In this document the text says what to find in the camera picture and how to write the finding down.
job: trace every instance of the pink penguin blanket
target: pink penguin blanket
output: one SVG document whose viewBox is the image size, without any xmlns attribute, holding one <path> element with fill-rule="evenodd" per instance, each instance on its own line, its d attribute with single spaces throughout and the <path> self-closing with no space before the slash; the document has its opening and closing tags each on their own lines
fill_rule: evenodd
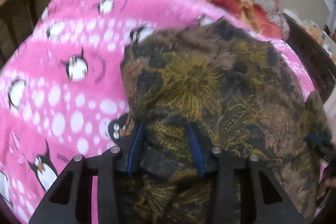
<svg viewBox="0 0 336 224">
<path fill-rule="evenodd" d="M 270 41 L 297 75 L 305 98 L 314 90 L 284 41 L 260 36 L 202 0 L 49 3 L 0 75 L 0 194 L 22 223 L 72 157 L 100 155 L 115 145 L 119 134 L 115 128 L 109 132 L 109 124 L 129 111 L 120 72 L 125 45 L 156 29 L 210 24 L 220 17 Z M 97 195 L 95 185 L 92 191 Z M 97 223 L 94 198 L 92 222 Z"/>
</svg>

